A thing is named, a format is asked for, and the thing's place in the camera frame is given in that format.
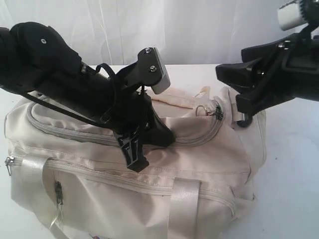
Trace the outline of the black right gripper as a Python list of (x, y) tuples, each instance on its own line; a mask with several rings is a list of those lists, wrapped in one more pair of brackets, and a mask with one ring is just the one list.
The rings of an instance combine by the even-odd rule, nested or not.
[(239, 112), (253, 116), (295, 98), (319, 100), (319, 37), (294, 33), (241, 50), (242, 63), (215, 67), (217, 79), (240, 94)]

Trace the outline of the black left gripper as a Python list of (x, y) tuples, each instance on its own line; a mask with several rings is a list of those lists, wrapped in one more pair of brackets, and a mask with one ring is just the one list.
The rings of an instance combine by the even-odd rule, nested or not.
[(146, 93), (146, 87), (151, 88), (160, 80), (160, 73), (150, 71), (150, 66), (158, 64), (149, 50), (141, 50), (137, 61), (118, 73), (112, 72), (107, 65), (99, 66), (109, 74), (114, 87), (113, 105), (101, 120), (113, 131), (127, 168), (135, 172), (141, 172), (149, 165), (143, 145), (169, 147), (175, 142), (174, 134), (157, 115)]

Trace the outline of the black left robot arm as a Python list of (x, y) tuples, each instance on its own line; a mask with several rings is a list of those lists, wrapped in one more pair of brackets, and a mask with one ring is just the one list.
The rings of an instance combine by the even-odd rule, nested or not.
[(142, 49), (135, 63), (115, 73), (106, 63), (91, 68), (52, 27), (23, 22), (0, 30), (0, 86), (79, 121), (110, 129), (135, 172), (149, 162), (145, 144), (168, 147), (172, 131), (155, 112), (155, 94), (170, 86), (156, 48)]

